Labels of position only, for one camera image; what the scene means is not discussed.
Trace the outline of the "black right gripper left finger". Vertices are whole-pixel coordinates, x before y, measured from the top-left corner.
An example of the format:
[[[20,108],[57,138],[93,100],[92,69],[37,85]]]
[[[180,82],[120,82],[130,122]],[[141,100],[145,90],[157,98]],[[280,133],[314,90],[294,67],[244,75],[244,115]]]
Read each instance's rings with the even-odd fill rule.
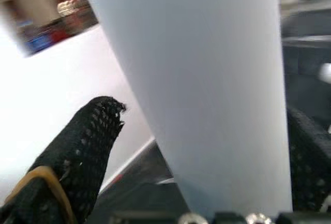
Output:
[[[1,223],[85,223],[103,182],[126,105],[93,98],[42,151],[1,207]]]

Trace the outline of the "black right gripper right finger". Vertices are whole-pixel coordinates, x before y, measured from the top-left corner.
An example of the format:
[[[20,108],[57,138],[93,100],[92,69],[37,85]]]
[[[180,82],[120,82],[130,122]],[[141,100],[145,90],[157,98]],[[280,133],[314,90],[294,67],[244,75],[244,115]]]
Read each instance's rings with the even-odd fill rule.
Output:
[[[287,108],[292,204],[295,211],[330,212],[330,133]]]

